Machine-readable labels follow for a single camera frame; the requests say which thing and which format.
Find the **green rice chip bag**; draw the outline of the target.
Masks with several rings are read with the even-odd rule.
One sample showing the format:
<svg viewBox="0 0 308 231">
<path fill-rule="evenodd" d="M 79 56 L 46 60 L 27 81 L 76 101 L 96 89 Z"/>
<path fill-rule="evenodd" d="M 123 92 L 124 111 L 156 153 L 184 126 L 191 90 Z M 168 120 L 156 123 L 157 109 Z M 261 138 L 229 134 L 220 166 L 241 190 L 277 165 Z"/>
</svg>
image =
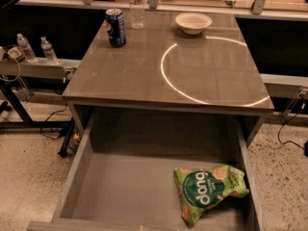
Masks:
<svg viewBox="0 0 308 231">
<path fill-rule="evenodd" d="M 226 197 L 243 198 L 249 194 L 244 172 L 229 165 L 209 169 L 177 167 L 174 182 L 180 198 L 181 217 L 189 226 L 195 226 L 206 211 Z"/>
</svg>

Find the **open grey top drawer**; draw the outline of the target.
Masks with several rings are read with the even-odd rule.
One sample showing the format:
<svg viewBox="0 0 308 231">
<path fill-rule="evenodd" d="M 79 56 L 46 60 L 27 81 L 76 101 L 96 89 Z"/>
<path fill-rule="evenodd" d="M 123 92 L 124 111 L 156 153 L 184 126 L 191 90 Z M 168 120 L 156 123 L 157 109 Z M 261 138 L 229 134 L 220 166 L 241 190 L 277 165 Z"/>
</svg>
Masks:
<svg viewBox="0 0 308 231">
<path fill-rule="evenodd" d="M 174 170 L 228 164 L 251 193 L 227 197 L 194 227 L 181 218 Z M 28 231 L 266 231 L 238 118 L 95 108 L 49 222 Z"/>
</svg>

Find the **grey cabinet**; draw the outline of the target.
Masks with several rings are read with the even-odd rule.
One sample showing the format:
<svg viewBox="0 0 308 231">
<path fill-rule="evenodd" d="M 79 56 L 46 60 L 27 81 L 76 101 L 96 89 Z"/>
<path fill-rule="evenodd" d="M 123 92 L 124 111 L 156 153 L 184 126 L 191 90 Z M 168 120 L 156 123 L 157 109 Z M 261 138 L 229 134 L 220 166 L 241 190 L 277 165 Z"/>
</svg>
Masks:
<svg viewBox="0 0 308 231">
<path fill-rule="evenodd" d="M 190 36 L 175 12 L 149 11 L 141 30 L 125 29 L 112 47 L 99 29 L 64 91 L 72 110 L 115 106 L 241 116 L 252 141 L 273 105 L 235 17 L 211 14 L 203 33 Z"/>
</svg>

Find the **blue soda can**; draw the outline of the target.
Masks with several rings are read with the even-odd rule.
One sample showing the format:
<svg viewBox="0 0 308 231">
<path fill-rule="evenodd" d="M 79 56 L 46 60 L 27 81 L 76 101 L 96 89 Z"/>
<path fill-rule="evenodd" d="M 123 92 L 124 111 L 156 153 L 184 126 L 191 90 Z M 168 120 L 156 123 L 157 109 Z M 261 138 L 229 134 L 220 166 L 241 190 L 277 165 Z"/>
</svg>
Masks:
<svg viewBox="0 0 308 231">
<path fill-rule="evenodd" d="M 105 13 L 109 43 L 121 47 L 126 43 L 124 16 L 120 9 L 108 9 Z"/>
</svg>

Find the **white paper bowl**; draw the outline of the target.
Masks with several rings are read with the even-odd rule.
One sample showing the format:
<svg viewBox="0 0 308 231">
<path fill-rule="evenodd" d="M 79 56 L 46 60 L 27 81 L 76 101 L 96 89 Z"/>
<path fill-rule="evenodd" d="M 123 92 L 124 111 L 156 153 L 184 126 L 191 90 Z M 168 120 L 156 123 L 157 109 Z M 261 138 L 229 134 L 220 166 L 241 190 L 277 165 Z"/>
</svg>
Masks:
<svg viewBox="0 0 308 231">
<path fill-rule="evenodd" d="M 197 35 L 212 24 L 212 19 L 203 13 L 180 13 L 175 17 L 175 22 L 184 33 Z"/>
</svg>

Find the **clear plastic water bottle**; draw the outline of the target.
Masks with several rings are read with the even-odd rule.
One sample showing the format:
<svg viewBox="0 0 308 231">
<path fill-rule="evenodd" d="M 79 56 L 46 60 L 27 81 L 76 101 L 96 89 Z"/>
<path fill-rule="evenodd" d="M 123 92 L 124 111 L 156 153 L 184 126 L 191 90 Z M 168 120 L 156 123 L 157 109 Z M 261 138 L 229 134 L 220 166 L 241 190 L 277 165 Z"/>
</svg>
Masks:
<svg viewBox="0 0 308 231">
<path fill-rule="evenodd" d="M 129 0 L 131 26 L 142 29 L 145 25 L 145 0 Z"/>
</svg>

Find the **grey side bench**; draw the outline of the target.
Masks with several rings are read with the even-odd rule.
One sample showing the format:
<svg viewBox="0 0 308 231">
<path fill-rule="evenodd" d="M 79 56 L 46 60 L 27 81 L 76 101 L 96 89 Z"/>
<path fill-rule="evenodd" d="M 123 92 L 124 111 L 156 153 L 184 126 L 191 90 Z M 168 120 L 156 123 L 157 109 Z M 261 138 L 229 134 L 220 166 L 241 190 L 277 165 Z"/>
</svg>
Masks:
<svg viewBox="0 0 308 231">
<path fill-rule="evenodd" d="M 39 58 L 35 63 L 20 62 L 18 72 L 15 73 L 13 65 L 10 63 L 1 63 L 0 73 L 5 76 L 15 76 L 17 79 L 32 79 L 31 87 L 37 90 L 64 91 L 70 78 L 76 71 L 80 60 L 60 59 L 59 64 L 49 64 L 45 59 Z M 19 99 L 13 93 L 10 82 L 13 80 L 0 80 L 0 90 L 7 99 L 7 104 L 11 104 L 13 109 L 20 116 L 20 121 L 1 122 L 1 129 L 43 129 L 43 128 L 61 128 L 65 131 L 64 142 L 59 152 L 61 157 L 67 155 L 69 140 L 73 132 L 75 121 L 35 121 L 32 120 Z"/>
</svg>

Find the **small water bottle right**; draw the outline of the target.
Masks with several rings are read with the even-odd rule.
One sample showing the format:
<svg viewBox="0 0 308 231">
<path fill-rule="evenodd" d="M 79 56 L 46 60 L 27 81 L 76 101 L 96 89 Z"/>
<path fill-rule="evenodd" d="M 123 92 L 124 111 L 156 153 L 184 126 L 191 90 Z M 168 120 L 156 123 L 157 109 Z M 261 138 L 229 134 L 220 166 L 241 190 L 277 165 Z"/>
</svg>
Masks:
<svg viewBox="0 0 308 231">
<path fill-rule="evenodd" d="M 45 58 L 47 59 L 47 62 L 49 62 L 50 64 L 58 64 L 58 58 L 50 41 L 46 37 L 41 37 L 40 39 L 40 46 L 45 55 Z"/>
</svg>

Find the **small water bottle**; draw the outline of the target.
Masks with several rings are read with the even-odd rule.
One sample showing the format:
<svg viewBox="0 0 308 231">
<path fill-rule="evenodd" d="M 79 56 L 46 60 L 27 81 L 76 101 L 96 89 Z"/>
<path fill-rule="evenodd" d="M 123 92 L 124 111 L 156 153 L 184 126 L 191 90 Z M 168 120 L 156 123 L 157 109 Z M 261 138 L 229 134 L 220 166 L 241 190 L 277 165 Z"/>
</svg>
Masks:
<svg viewBox="0 0 308 231">
<path fill-rule="evenodd" d="M 17 35 L 17 44 L 22 50 L 27 62 L 35 63 L 38 60 L 29 41 L 22 34 Z"/>
<path fill-rule="evenodd" d="M 47 59 L 47 62 L 49 62 L 50 64 L 58 64 L 58 58 L 50 41 L 46 37 L 41 37 L 40 39 L 40 46 L 45 55 L 45 58 Z"/>
</svg>

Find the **small water bottle left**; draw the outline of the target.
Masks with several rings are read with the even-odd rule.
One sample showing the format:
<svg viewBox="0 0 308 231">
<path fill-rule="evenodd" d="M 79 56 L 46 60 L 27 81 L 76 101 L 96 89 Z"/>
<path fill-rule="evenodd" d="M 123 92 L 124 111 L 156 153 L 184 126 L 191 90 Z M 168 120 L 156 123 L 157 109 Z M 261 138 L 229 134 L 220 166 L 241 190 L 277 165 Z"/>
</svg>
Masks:
<svg viewBox="0 0 308 231">
<path fill-rule="evenodd" d="M 38 60 L 29 41 L 22 34 L 17 35 L 17 44 L 22 50 L 27 62 L 35 63 Z"/>
</svg>

